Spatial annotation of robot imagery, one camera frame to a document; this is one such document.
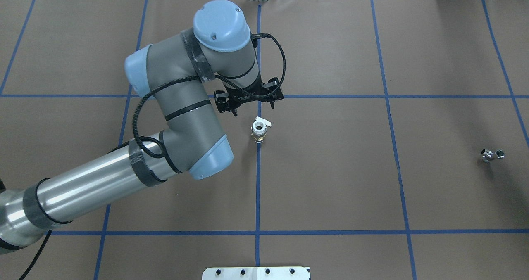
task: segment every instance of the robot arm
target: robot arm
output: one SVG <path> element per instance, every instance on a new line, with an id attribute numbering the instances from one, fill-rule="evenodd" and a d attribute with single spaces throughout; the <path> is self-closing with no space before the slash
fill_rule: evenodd
<path id="1" fill-rule="evenodd" d="M 233 153 L 203 82 L 223 81 L 227 92 L 215 92 L 217 108 L 235 116 L 242 103 L 260 100 L 273 106 L 283 98 L 277 79 L 261 81 L 244 15 L 225 0 L 204 5 L 193 28 L 129 56 L 125 72 L 142 97 L 167 82 L 186 80 L 153 94 L 168 128 L 26 190 L 0 188 L 0 254 L 183 171 L 199 180 L 228 167 Z"/>

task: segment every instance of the silver metal arm tube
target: silver metal arm tube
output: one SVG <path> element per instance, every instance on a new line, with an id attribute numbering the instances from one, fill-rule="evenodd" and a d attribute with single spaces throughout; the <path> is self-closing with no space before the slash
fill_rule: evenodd
<path id="1" fill-rule="evenodd" d="M 260 75 L 250 30 L 235 4 L 206 4 L 195 15 L 193 27 L 195 35 L 199 33 L 197 39 L 211 70 L 232 76 L 241 87 L 257 80 Z M 204 36 L 211 38 L 209 43 Z M 179 36 L 150 45 L 129 58 L 125 71 L 140 95 L 137 86 L 142 83 L 149 92 L 173 79 L 196 75 Z M 155 97 L 169 128 L 151 137 L 163 144 L 167 154 L 153 158 L 131 140 L 124 148 L 26 190 L 0 190 L 0 254 L 24 248 L 50 229 L 141 189 L 157 186 L 182 171 L 202 179 L 230 165 L 233 153 L 201 81 L 174 85 Z M 152 152 L 161 153 L 155 143 L 143 143 Z"/>
<path id="2" fill-rule="evenodd" d="M 156 144 L 145 145 L 159 152 Z M 121 148 L 23 191 L 2 192 L 0 254 L 28 246 L 49 229 L 149 187 L 132 169 L 129 150 Z M 176 175 L 164 158 L 143 156 L 157 177 Z"/>

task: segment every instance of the small metal part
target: small metal part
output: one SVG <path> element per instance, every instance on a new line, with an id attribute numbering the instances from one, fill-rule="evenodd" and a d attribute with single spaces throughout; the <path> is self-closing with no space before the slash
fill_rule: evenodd
<path id="1" fill-rule="evenodd" d="M 492 152 L 491 150 L 483 149 L 481 151 L 481 159 L 483 159 L 483 162 L 485 163 L 503 158 L 505 158 L 505 153 L 503 152 L 503 150 L 496 150 L 496 152 Z"/>
<path id="2" fill-rule="evenodd" d="M 252 137 L 256 143 L 262 143 L 266 137 L 267 127 L 272 127 L 272 122 L 261 117 L 255 117 L 252 124 Z"/>

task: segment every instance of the white label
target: white label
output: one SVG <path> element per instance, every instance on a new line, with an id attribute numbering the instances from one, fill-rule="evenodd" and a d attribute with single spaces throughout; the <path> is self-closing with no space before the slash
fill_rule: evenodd
<path id="1" fill-rule="evenodd" d="M 202 280 L 310 280 L 309 267 L 207 268 Z"/>

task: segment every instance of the black velcro strap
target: black velcro strap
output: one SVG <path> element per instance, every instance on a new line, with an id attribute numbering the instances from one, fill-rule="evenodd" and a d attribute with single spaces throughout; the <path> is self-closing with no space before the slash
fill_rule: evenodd
<path id="1" fill-rule="evenodd" d="M 168 114 L 166 116 L 166 121 L 168 120 L 171 120 L 173 118 L 176 118 L 182 114 L 185 114 L 189 111 L 192 111 L 193 109 L 198 109 L 199 107 L 202 107 L 204 105 L 208 105 L 208 104 L 211 104 L 211 101 L 209 99 L 207 100 L 203 100 L 203 101 L 199 101 L 197 103 L 193 103 L 192 105 L 188 105 L 187 107 L 183 107 L 182 109 L 179 109 L 178 111 L 176 112 L 172 112 L 170 114 Z"/>
<path id="2" fill-rule="evenodd" d="M 51 218 L 40 205 L 37 195 L 38 186 L 40 186 L 42 182 L 48 179 L 49 178 L 43 179 L 38 182 L 38 184 L 36 184 L 35 186 L 26 189 L 22 197 L 22 206 L 24 207 L 24 214 L 26 214 L 26 217 L 34 226 L 44 230 L 54 229 L 60 227 L 61 225 L 68 224 L 71 222 L 57 221 Z"/>
<path id="3" fill-rule="evenodd" d="M 136 174 L 136 177 L 147 187 L 154 187 L 167 180 L 159 179 L 153 171 L 149 169 L 143 152 L 136 143 L 136 141 L 129 141 L 129 160 L 132 166 L 132 170 Z"/>
<path id="4" fill-rule="evenodd" d="M 214 80 L 215 73 L 211 69 L 211 65 L 207 61 L 206 55 L 202 52 L 202 48 L 200 48 L 200 43 L 193 33 L 193 28 L 180 32 L 180 37 L 182 37 L 183 44 L 186 47 L 189 61 L 191 61 L 193 69 L 195 69 L 200 80 L 203 83 Z"/>

